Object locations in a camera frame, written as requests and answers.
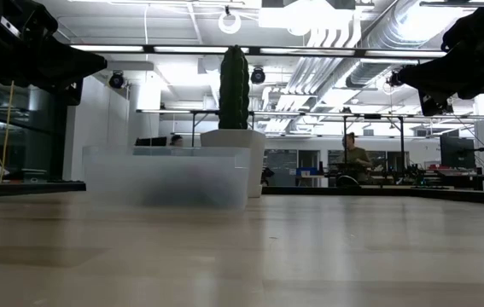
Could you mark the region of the silver ventilation duct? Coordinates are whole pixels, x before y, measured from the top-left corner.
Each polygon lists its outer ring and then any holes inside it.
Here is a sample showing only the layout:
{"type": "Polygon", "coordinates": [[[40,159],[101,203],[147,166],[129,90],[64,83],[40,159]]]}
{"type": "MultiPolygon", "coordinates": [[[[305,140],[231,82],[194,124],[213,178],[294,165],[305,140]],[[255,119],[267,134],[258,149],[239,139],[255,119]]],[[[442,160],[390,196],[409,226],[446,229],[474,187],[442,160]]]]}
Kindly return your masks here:
{"type": "MultiPolygon", "coordinates": [[[[446,21],[440,8],[422,7],[422,0],[399,0],[363,39],[365,49],[418,49],[442,31],[446,21]]],[[[391,64],[368,63],[361,60],[346,78],[350,88],[362,88],[387,70],[391,64]]]]}

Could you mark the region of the black background frame stand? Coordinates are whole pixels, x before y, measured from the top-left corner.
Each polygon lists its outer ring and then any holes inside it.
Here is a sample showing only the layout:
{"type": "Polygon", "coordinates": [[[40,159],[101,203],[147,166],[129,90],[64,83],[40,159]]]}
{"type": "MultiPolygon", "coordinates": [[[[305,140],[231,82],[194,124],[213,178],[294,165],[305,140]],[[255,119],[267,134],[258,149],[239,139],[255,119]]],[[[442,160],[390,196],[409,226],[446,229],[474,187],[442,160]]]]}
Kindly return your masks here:
{"type": "MultiPolygon", "coordinates": [[[[195,116],[199,113],[202,114],[213,114],[220,115],[219,110],[198,110],[198,109],[137,109],[137,113],[156,113],[156,114],[166,114],[166,113],[178,113],[178,114],[191,114],[192,115],[192,132],[191,136],[195,136],[195,116]]],[[[399,121],[398,130],[400,132],[400,154],[402,158],[402,168],[405,168],[405,132],[404,132],[404,118],[405,115],[402,114],[384,114],[384,113],[315,113],[315,112],[270,112],[270,111],[249,111],[248,115],[251,117],[252,125],[254,127],[254,118],[256,115],[271,116],[271,117],[303,117],[303,116],[313,116],[313,117],[324,117],[324,118],[341,118],[343,126],[343,131],[347,134],[347,119],[350,117],[362,118],[362,119],[397,119],[399,121]]]]}

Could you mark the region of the dark green box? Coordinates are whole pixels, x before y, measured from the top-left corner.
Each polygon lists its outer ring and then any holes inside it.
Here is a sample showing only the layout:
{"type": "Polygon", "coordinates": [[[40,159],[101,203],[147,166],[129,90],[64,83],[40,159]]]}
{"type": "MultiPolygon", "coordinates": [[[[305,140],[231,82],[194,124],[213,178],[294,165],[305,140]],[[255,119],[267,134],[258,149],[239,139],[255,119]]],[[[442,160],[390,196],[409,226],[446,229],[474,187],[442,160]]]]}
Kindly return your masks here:
{"type": "Polygon", "coordinates": [[[23,182],[42,183],[46,182],[49,177],[46,170],[22,169],[20,172],[23,182]]]}

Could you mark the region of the black aluminium table frame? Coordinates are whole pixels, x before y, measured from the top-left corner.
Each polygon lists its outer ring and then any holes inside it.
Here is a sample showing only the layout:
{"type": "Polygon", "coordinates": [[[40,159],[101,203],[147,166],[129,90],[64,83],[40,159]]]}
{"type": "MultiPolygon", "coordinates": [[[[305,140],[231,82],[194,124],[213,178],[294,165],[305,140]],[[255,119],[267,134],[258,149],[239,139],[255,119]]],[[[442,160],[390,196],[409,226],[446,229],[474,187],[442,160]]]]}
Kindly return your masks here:
{"type": "MultiPolygon", "coordinates": [[[[84,192],[83,182],[47,182],[47,183],[16,183],[0,184],[0,197],[20,196],[27,194],[57,194],[66,192],[84,192]]],[[[296,187],[264,187],[263,195],[295,195],[295,196],[325,196],[325,197],[415,197],[433,200],[460,201],[484,204],[484,192],[452,189],[431,188],[296,188],[296,187]]]]}

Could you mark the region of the green cactus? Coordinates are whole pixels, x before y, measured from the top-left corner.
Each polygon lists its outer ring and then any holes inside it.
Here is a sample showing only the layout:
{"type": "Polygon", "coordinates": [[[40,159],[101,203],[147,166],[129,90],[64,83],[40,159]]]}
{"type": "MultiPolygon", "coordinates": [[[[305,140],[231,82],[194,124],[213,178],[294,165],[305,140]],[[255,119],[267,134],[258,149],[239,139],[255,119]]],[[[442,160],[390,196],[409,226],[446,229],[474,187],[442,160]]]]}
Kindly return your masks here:
{"type": "Polygon", "coordinates": [[[246,130],[248,128],[248,94],[248,61],[240,46],[230,46],[224,54],[220,68],[220,130],[246,130]]]}

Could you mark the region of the clear plastic container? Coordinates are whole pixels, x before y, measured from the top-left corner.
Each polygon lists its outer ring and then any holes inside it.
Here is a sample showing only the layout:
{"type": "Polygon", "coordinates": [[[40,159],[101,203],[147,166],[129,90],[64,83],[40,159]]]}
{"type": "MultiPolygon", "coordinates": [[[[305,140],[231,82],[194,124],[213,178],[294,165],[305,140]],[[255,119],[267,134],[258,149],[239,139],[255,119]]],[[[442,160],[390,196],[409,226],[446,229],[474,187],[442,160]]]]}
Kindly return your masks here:
{"type": "Polygon", "coordinates": [[[244,208],[247,148],[86,147],[86,190],[140,206],[244,208]]]}

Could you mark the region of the black monitor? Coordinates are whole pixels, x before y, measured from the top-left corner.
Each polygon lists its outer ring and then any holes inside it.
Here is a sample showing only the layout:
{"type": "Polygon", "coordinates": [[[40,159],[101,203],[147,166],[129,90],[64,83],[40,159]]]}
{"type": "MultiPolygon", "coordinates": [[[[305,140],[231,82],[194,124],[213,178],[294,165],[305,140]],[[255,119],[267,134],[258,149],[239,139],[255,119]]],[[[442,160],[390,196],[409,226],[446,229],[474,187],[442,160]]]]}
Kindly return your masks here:
{"type": "Polygon", "coordinates": [[[167,145],[167,138],[162,137],[152,137],[152,138],[138,138],[136,139],[136,147],[165,147],[167,145]]]}
{"type": "Polygon", "coordinates": [[[474,141],[453,136],[440,137],[441,165],[449,168],[475,168],[474,141]]]}

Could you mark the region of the white hexagonal plant pot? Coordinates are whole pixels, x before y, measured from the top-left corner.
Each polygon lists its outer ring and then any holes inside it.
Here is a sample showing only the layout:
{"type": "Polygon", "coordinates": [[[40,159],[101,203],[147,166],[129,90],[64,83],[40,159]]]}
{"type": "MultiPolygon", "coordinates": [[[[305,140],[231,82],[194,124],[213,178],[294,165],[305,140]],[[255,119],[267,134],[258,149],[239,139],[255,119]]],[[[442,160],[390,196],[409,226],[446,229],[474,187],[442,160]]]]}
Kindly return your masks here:
{"type": "Polygon", "coordinates": [[[256,130],[211,130],[200,135],[203,147],[222,148],[248,148],[249,174],[248,174],[248,197],[259,198],[261,196],[261,173],[264,162],[266,137],[256,130]]]}

